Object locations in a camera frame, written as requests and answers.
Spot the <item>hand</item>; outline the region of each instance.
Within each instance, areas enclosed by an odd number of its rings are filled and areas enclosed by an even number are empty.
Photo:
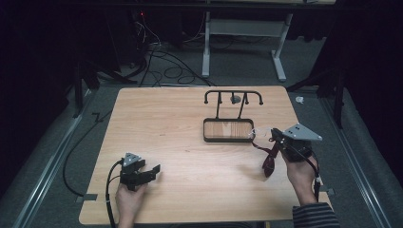
[[[119,210],[119,228],[133,227],[134,218],[140,210],[147,184],[141,185],[136,192],[127,189],[125,184],[119,184],[116,192],[116,202]]]
[[[314,191],[312,190],[312,182],[315,178],[315,172],[312,166],[306,161],[289,162],[284,156],[283,158],[287,165],[288,180],[296,191],[299,204],[303,206],[317,202]],[[317,168],[317,161],[314,157],[311,156],[308,160]]]

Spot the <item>striped sleeve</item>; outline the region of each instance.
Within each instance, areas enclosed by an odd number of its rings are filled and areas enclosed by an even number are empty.
[[[335,212],[327,202],[318,202],[293,208],[295,228],[340,227]]]

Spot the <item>wooden table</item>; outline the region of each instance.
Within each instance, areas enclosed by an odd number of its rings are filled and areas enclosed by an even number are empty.
[[[137,223],[176,223],[291,219],[298,205],[287,179],[280,155],[276,170],[266,179],[261,165],[266,153],[251,143],[205,142],[203,120],[216,116],[217,95],[211,89],[255,90],[242,118],[254,121],[255,128],[286,129],[297,116],[286,90],[281,86],[124,88],[120,91],[94,168],[86,200],[80,214],[83,224],[109,224],[105,189],[107,174],[126,152],[142,156],[145,170],[161,165],[157,179],[149,183]],[[231,104],[230,94],[222,94],[221,118],[238,117],[240,104]],[[270,146],[257,136],[255,143]],[[112,177],[119,175],[120,166]],[[110,184],[115,220],[118,211],[115,192],[119,179]],[[321,201],[329,199],[325,193]]]

